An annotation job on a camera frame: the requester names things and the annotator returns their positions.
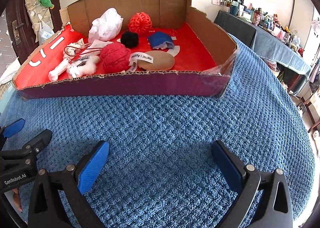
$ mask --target black fuzzy ball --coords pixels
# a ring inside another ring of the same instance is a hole
[[[136,33],[126,31],[121,36],[120,41],[126,48],[134,48],[139,44],[139,37]]]

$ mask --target wooden door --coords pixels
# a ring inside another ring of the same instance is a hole
[[[53,31],[57,32],[61,30],[62,26],[59,14],[60,1],[51,0],[51,2],[54,4],[54,9],[49,9],[54,27]],[[10,0],[6,7],[6,17],[13,49],[19,58],[19,62],[23,64],[34,49],[39,46],[39,43],[35,42],[36,35],[32,29],[32,23],[25,7],[25,0]],[[14,21],[16,21],[18,27],[17,31],[19,33],[20,43],[19,41],[17,43],[15,41],[12,28],[12,22]]]

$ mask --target green frog toy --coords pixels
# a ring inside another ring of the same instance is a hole
[[[51,3],[51,0],[40,0],[40,4],[50,9],[54,8],[54,4]]]

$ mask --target metal screw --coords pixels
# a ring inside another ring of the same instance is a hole
[[[66,168],[67,168],[68,171],[73,171],[76,167],[75,167],[75,165],[70,164],[70,165],[67,165]]]
[[[44,169],[40,169],[40,170],[39,170],[39,175],[44,175],[44,173],[45,173],[45,170],[44,170]]]
[[[276,172],[277,172],[277,174],[279,174],[279,175],[283,175],[283,170],[280,169],[280,168],[277,168],[277,169],[276,169]]]
[[[253,165],[250,165],[250,164],[247,165],[246,168],[247,168],[247,170],[249,170],[249,171],[254,171],[254,170],[255,170],[254,166],[253,166]]]

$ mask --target blue carpet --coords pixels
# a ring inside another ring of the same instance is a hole
[[[303,122],[267,65],[237,40],[240,54],[220,99],[181,96],[67,97],[22,100],[16,93],[0,125],[24,118],[5,149],[43,129],[50,145],[38,168],[62,170],[101,139],[108,162],[85,197],[107,227],[214,227],[236,194],[214,163],[216,139],[244,163],[287,177],[296,219],[308,202],[314,156]],[[32,184],[20,188],[27,218]],[[67,206],[73,223],[74,216]],[[246,223],[251,219],[249,212]]]

